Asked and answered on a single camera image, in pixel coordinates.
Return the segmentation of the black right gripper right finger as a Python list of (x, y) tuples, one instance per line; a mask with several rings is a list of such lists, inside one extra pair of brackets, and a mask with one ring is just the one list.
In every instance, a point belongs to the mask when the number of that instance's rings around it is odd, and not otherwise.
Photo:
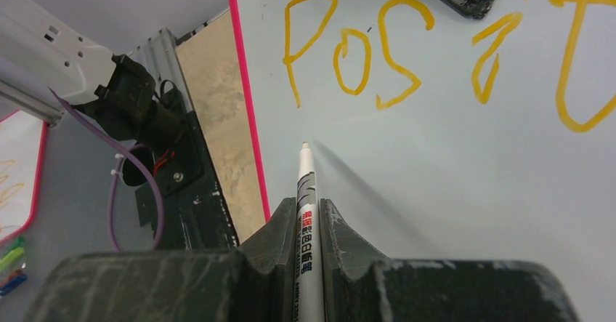
[(517, 260), (392, 259), (320, 202), (329, 321), (576, 321), (559, 280)]

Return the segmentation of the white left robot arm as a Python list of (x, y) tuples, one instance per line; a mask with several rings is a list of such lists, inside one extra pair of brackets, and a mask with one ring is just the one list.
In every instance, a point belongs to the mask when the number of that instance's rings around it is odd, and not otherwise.
[[(289, 9), (302, 1), (293, 0), (285, 8), (283, 64), (297, 108), (301, 98), (292, 64), (318, 40), (338, 4), (331, 0), (318, 32), (291, 54)], [(495, 0), (440, 1), (465, 18), (481, 20)], [(172, 113), (168, 100), (161, 99), (163, 94), (155, 93), (155, 79), (143, 65), (90, 42), (33, 0), (1, 0), (1, 56), (42, 76), (52, 89), (64, 90), (58, 92), (59, 101), (93, 118), (108, 134), (102, 133), (102, 138), (113, 143), (136, 140), (164, 152), (184, 135), (184, 119)]]

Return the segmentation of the white whiteboard marker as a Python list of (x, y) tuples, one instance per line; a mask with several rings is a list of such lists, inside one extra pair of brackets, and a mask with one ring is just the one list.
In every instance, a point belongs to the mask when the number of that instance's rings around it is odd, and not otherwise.
[(296, 192), (295, 321), (324, 321), (323, 261), (313, 154), (307, 142), (299, 152)]

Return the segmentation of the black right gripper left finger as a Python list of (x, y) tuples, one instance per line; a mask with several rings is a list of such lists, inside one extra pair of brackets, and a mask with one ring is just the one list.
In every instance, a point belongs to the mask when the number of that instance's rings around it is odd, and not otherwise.
[(291, 321), (296, 201), (231, 249), (84, 254), (47, 277), (27, 321)]

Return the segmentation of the red framed whiteboard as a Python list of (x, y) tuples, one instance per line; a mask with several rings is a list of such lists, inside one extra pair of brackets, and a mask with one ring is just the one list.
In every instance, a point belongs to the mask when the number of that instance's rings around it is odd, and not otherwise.
[(547, 267), (615, 319), (615, 0), (229, 0), (262, 206), (317, 192), (390, 257)]

